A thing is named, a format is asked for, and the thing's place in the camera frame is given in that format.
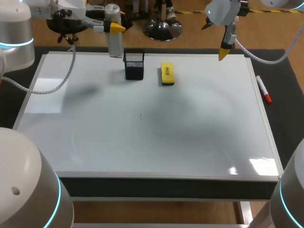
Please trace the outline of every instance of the white marker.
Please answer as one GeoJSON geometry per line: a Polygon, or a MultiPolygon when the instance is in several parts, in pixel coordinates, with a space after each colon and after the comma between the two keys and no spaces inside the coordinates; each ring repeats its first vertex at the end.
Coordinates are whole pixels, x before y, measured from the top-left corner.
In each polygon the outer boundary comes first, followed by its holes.
{"type": "Polygon", "coordinates": [[[267,104],[271,104],[272,103],[271,97],[270,97],[269,93],[267,92],[266,87],[264,86],[264,83],[259,75],[256,75],[256,81],[257,81],[260,89],[262,90],[262,93],[264,95],[264,98],[265,98],[267,104]]]}

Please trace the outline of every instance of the black mesh pencil holder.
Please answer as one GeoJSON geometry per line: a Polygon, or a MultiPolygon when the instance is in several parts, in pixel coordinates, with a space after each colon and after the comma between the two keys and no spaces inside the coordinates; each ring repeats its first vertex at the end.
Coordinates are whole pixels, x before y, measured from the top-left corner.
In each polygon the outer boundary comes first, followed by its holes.
{"type": "Polygon", "coordinates": [[[143,60],[144,52],[138,50],[125,52],[123,55],[125,79],[126,80],[143,80],[143,60]]]}

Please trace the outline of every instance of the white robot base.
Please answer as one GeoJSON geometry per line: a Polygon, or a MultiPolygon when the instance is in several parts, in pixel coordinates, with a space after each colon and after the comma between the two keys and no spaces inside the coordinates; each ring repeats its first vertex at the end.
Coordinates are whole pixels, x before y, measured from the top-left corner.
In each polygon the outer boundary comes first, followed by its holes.
{"type": "Polygon", "coordinates": [[[70,228],[72,200],[26,136],[0,128],[0,228],[70,228]]]}

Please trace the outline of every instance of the yellow eraser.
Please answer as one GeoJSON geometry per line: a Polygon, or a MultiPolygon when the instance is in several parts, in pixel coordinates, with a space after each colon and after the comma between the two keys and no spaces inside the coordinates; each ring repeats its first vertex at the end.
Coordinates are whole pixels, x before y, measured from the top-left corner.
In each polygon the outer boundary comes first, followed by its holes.
{"type": "Polygon", "coordinates": [[[173,63],[162,63],[161,64],[161,83],[163,86],[174,85],[174,71],[173,63]]]}

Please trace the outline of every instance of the dark tabletop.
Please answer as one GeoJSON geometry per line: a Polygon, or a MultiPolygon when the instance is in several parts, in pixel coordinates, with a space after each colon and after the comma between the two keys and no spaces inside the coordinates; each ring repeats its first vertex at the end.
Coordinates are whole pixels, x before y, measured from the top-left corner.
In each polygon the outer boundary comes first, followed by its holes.
{"type": "MultiPolygon", "coordinates": [[[[29,87],[43,54],[66,51],[67,47],[35,47],[35,62],[24,70],[9,72],[6,76],[29,87]]],[[[102,47],[77,47],[82,52],[107,52],[102,47]]],[[[145,53],[217,54],[216,49],[145,49],[145,53]]],[[[267,60],[279,59],[284,50],[250,50],[267,60]]],[[[232,50],[231,54],[243,54],[232,50]]],[[[275,139],[283,168],[304,138],[304,94],[288,61],[265,65],[252,60],[273,103],[265,110],[275,139]]],[[[26,93],[11,84],[0,84],[0,126],[12,128],[26,93]]],[[[95,197],[166,197],[211,199],[269,199],[275,182],[218,181],[218,180],[159,180],[117,178],[61,178],[71,196],[95,197]]]]}

